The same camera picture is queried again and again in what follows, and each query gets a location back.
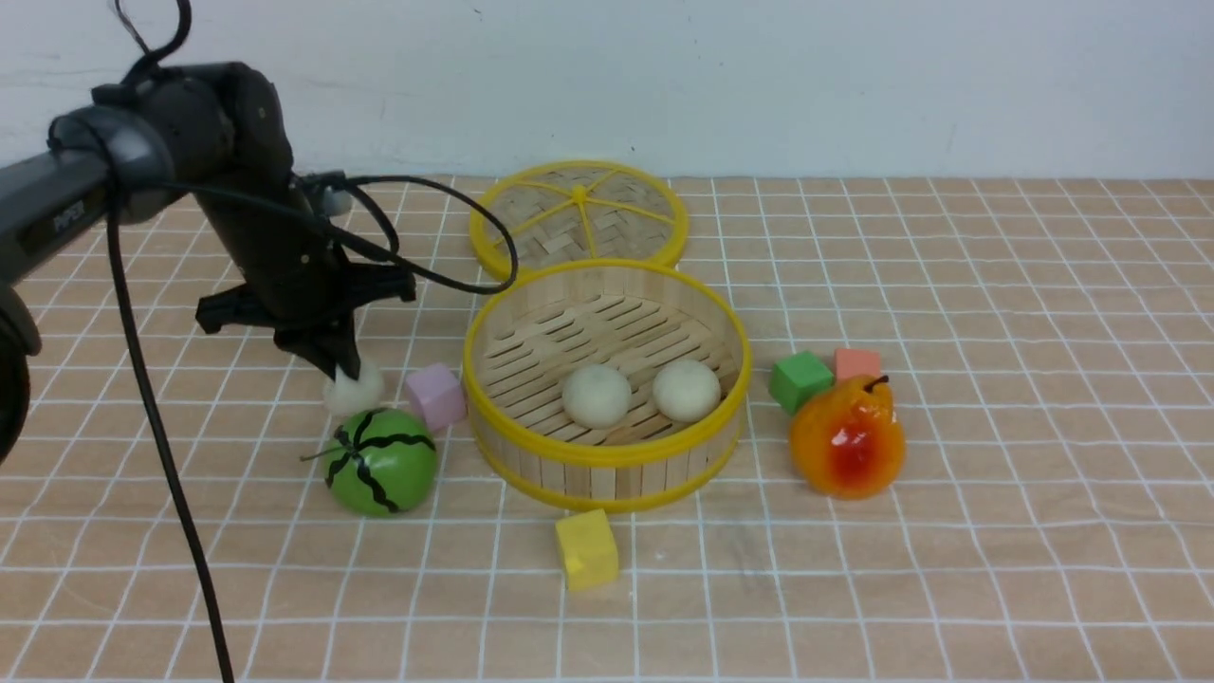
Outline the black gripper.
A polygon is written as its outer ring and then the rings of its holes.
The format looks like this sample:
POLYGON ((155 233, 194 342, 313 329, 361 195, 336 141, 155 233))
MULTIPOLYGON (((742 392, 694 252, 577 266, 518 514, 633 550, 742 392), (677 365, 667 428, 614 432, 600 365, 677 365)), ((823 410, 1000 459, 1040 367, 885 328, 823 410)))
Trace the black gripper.
POLYGON ((327 232, 308 190, 227 195, 195 192, 242 285, 200 298, 195 321, 208 334, 227 325, 267 328, 279 351, 337 381, 361 379, 353 311, 378 300, 412 302, 416 278, 399 267, 354 263, 327 232))

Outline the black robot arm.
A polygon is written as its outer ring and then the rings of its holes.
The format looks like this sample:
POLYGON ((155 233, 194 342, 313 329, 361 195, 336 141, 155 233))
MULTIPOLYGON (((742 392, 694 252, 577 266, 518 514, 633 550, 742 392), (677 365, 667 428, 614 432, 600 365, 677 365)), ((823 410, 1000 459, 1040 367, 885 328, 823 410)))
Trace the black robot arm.
POLYGON ((15 286, 96 222, 138 224, 187 194, 243 277, 199 300, 199 328, 267 328, 331 379, 334 414, 373 406, 382 380, 361 357, 353 314, 408 302, 414 277, 348 258, 330 222, 348 211, 348 178, 294 172, 273 82, 250 66, 171 66, 92 99, 49 125, 47 150, 2 169, 2 453, 25 427, 28 362, 42 351, 15 286))

